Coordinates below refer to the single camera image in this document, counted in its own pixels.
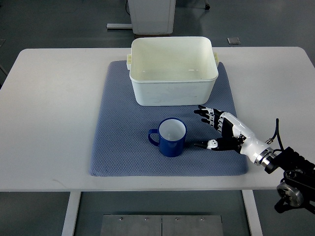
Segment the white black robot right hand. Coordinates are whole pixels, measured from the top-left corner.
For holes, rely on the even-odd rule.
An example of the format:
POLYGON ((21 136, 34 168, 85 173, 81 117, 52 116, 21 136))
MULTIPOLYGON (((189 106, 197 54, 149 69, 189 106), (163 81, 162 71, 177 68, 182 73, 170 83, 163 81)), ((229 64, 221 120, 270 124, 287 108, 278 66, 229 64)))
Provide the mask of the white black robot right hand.
POLYGON ((234 150, 247 156, 257 166, 262 165, 265 168, 273 166, 271 160, 274 155, 270 146, 256 138, 254 132, 233 114, 202 105, 199 105, 194 113, 202 116, 202 122, 221 134, 220 138, 202 141, 194 144, 195 146, 213 151, 234 150))

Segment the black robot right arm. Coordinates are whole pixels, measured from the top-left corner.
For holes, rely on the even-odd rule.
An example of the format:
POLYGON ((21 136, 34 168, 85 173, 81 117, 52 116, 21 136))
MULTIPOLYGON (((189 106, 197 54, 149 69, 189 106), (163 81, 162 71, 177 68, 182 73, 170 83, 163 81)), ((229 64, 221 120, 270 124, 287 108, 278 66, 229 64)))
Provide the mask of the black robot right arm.
POLYGON ((280 200, 274 208, 278 213, 304 208, 315 212, 315 165, 306 160, 292 148, 287 147, 280 154, 274 151, 267 154, 265 172, 268 174, 277 168, 283 170, 283 178, 277 186, 280 200))

